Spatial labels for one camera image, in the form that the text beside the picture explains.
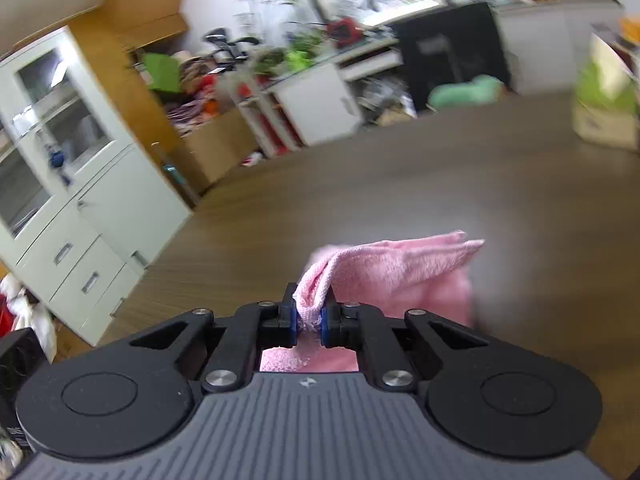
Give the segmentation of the white glass-door cabinet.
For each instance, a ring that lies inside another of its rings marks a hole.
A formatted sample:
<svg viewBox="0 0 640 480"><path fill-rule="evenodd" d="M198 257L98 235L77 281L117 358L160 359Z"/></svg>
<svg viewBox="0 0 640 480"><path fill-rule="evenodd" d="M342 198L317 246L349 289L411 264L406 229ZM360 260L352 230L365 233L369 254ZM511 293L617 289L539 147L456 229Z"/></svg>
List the white glass-door cabinet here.
<svg viewBox="0 0 640 480"><path fill-rule="evenodd" d="M1 64L1 260L97 344L190 209L67 28Z"/></svg>

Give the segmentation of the black chair headrest stand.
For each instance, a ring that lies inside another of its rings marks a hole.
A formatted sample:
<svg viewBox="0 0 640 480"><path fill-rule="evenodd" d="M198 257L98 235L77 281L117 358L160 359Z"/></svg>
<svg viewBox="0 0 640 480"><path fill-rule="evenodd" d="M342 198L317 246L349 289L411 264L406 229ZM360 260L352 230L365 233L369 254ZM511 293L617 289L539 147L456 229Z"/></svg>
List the black chair headrest stand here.
<svg viewBox="0 0 640 480"><path fill-rule="evenodd" d="M245 46L257 47L262 43L254 36L230 39L229 31L224 27L206 32L202 39L213 47L205 57L223 70L231 70L235 65L244 64L248 60L250 54L244 49Z"/></svg>

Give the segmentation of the red base blender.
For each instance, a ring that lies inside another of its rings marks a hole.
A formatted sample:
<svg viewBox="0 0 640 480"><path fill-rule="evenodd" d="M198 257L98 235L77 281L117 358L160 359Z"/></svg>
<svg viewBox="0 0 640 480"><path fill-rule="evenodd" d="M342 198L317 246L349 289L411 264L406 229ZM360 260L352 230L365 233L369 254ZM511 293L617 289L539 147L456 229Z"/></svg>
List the red base blender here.
<svg viewBox="0 0 640 480"><path fill-rule="evenodd" d="M337 49L344 49L363 40L361 25L354 18L345 16L326 23L326 33Z"/></svg>

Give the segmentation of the pink towel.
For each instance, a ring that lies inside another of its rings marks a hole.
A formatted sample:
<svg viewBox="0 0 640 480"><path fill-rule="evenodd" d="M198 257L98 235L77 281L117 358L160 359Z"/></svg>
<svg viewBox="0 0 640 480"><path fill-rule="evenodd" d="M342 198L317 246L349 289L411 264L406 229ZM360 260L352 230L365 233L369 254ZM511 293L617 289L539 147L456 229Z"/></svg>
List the pink towel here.
<svg viewBox="0 0 640 480"><path fill-rule="evenodd" d="M341 304L370 304L389 318L421 309L470 327L473 293L466 266L483 246L482 240L454 231L317 249L293 294L299 315L297 344L262 352L260 369L305 374L358 370L355 352L320 344L321 309L330 295Z"/></svg>

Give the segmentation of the cardboard box on floor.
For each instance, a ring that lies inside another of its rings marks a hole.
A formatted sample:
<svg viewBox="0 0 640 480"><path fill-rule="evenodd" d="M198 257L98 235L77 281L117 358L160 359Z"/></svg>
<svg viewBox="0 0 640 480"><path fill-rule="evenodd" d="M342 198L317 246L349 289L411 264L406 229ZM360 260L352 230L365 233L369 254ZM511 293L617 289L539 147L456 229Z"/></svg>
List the cardboard box on floor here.
<svg viewBox="0 0 640 480"><path fill-rule="evenodd" d="M257 150L252 129L240 111L232 108L183 136L174 155L188 183L203 195Z"/></svg>

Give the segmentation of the potted palm plant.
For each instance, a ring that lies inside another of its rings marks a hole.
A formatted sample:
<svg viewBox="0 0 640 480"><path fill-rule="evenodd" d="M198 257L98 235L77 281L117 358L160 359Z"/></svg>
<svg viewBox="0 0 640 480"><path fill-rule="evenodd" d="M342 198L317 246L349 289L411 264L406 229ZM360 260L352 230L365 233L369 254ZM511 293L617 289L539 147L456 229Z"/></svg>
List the potted palm plant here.
<svg viewBox="0 0 640 480"><path fill-rule="evenodd" d="M240 0L248 6L242 24L258 45L250 56L256 76L273 80L317 63L326 30L311 0Z"/></svg>

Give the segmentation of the green paper bag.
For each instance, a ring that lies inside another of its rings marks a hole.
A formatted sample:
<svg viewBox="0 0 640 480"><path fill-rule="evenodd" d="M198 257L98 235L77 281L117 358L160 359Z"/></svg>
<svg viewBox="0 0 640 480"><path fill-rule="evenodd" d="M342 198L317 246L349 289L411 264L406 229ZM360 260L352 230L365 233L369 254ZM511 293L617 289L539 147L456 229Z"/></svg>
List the green paper bag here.
<svg viewBox="0 0 640 480"><path fill-rule="evenodd" d="M180 93L180 65L172 56L145 52L142 58L148 87L154 91Z"/></svg>

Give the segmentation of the white low sideboard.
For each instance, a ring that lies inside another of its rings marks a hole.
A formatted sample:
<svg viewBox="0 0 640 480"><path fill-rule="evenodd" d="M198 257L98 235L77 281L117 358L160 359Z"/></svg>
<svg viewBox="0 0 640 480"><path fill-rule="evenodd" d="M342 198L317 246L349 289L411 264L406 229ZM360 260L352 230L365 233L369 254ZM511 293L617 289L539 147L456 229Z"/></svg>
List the white low sideboard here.
<svg viewBox="0 0 640 480"><path fill-rule="evenodd" d="M306 70L262 86L249 72L239 78L250 90L236 105L269 158L351 136L364 125L357 82L402 65L393 37L361 41L333 51Z"/></svg>

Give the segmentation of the black office chair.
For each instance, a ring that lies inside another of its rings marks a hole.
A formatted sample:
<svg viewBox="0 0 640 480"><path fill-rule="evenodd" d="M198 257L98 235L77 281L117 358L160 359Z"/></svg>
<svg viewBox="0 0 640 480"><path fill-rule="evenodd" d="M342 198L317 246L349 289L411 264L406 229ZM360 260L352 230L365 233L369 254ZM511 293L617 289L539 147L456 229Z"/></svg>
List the black office chair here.
<svg viewBox="0 0 640 480"><path fill-rule="evenodd" d="M401 73L418 113L494 102L513 90L495 13L487 3L447 6L393 24Z"/></svg>

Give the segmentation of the green tissue box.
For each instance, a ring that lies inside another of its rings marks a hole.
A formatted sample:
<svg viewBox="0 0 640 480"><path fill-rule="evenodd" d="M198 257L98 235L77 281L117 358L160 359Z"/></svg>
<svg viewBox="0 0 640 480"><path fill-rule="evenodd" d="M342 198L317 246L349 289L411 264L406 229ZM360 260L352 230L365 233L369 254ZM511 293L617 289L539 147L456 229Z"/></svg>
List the green tissue box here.
<svg viewBox="0 0 640 480"><path fill-rule="evenodd" d="M574 92L573 129L584 141L639 151L639 46L609 29L591 34Z"/></svg>

